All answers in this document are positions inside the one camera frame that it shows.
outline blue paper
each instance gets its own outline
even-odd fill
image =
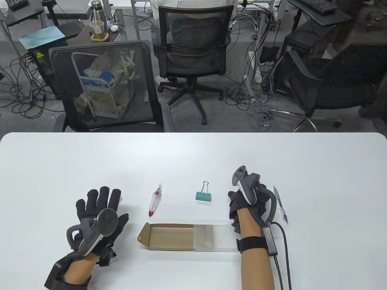
[[[65,35],[56,26],[50,26],[19,38],[19,41],[25,49],[31,49],[64,37]]]

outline metal clip handle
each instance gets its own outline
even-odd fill
[[[208,194],[208,184],[209,184],[208,181],[203,181],[203,186],[202,186],[202,190],[200,190],[200,193]]]

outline thermos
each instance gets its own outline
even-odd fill
[[[102,8],[101,1],[92,0],[91,1],[91,11],[94,15],[95,20],[103,21],[103,29],[104,29],[105,33],[108,33],[109,32],[108,24],[106,23],[105,12]]]

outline ballpoint pen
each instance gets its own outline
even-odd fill
[[[153,216],[160,201],[161,201],[161,184],[159,184],[156,191],[152,195],[151,204],[149,205],[149,217]]]
[[[286,222],[286,224],[288,224],[288,217],[285,213],[284,207],[282,206],[282,201],[281,201],[281,198],[279,197],[278,190],[276,189],[275,186],[273,186],[273,188],[274,188],[274,195],[276,196],[276,199],[278,201],[279,210],[281,211],[282,219]]]

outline chair wheel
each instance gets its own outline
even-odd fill
[[[333,127],[335,128],[340,128],[341,125],[342,125],[342,122],[339,122],[339,121],[333,123]]]

